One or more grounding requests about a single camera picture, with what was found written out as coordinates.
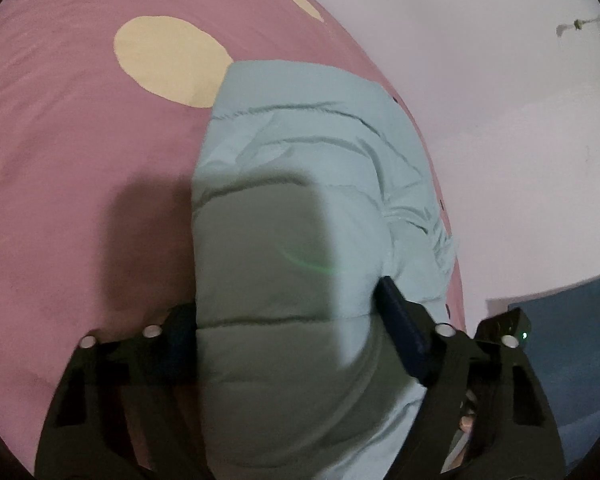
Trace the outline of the pink bedsheet with cream dots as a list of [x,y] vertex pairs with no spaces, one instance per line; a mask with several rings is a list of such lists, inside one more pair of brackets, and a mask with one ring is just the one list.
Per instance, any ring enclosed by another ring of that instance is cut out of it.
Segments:
[[312,0],[0,4],[0,458],[32,474],[79,336],[189,300],[193,172],[231,62],[384,76]]

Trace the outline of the light blue quilted down jacket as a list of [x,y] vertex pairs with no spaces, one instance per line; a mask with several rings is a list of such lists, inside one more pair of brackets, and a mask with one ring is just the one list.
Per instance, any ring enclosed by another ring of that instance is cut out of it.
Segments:
[[422,141],[376,82],[230,66],[193,176],[202,431],[220,479],[379,479],[425,391],[373,307],[438,322],[455,264]]

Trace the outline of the blue mat on floor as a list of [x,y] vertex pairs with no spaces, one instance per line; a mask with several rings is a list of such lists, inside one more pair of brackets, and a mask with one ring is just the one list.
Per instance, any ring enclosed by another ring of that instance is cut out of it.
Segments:
[[571,469],[600,437],[600,278],[508,307],[531,323],[526,355]]

